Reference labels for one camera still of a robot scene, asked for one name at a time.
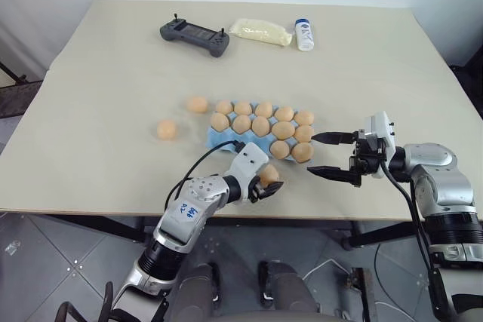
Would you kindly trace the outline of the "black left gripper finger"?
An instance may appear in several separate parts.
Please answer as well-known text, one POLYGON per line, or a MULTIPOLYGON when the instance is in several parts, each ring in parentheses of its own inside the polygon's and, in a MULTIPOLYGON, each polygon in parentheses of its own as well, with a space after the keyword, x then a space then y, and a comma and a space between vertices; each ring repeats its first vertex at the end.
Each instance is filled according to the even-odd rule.
POLYGON ((272 182, 264 188, 258 188, 257 195, 259 198, 268 198, 274 195, 283 185, 283 182, 272 182))

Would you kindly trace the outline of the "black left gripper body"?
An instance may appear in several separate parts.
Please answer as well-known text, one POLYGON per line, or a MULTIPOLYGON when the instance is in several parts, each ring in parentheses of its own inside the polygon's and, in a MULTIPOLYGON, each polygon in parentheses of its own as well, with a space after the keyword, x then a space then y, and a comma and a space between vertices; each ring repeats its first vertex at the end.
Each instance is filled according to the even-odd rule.
POLYGON ((260 184, 260 177, 255 176, 248 185, 248 200, 250 202, 258 202, 265 198, 265 190, 260 184))

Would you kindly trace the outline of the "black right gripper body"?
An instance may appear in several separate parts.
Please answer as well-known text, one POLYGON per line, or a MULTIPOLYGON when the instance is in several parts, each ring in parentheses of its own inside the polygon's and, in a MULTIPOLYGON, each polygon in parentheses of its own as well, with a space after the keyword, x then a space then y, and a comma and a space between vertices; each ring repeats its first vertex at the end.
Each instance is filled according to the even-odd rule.
POLYGON ((355 131, 352 135, 355 148, 349 157, 350 183, 360 187, 363 176, 383 176, 381 165, 386 161, 386 144, 384 139, 374 135, 366 137, 363 130, 355 131))

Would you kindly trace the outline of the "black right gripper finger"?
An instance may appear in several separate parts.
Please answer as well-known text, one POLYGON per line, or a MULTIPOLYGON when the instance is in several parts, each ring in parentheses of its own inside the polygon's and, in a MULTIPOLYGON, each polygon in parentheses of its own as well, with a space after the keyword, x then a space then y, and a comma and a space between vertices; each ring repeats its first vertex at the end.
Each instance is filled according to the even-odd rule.
POLYGON ((324 132, 317 133, 311 140, 328 145, 353 144, 358 139, 358 132, 324 132))
POLYGON ((339 167, 316 166, 307 167, 307 170, 316 176, 331 181, 355 183, 355 174, 350 170, 341 170, 339 167))

